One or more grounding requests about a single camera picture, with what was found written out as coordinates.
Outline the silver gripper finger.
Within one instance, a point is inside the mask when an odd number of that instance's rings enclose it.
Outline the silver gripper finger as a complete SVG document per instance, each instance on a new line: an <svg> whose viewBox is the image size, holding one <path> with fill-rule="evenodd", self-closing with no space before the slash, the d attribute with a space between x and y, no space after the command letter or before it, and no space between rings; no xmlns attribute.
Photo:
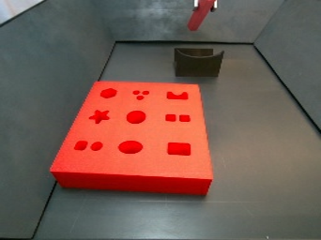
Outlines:
<svg viewBox="0 0 321 240"><path fill-rule="evenodd" d="M218 0L213 0L213 5L210 8L210 12L214 12L218 9Z"/></svg>
<svg viewBox="0 0 321 240"><path fill-rule="evenodd" d="M193 7L198 8L198 0L193 0Z"/></svg>

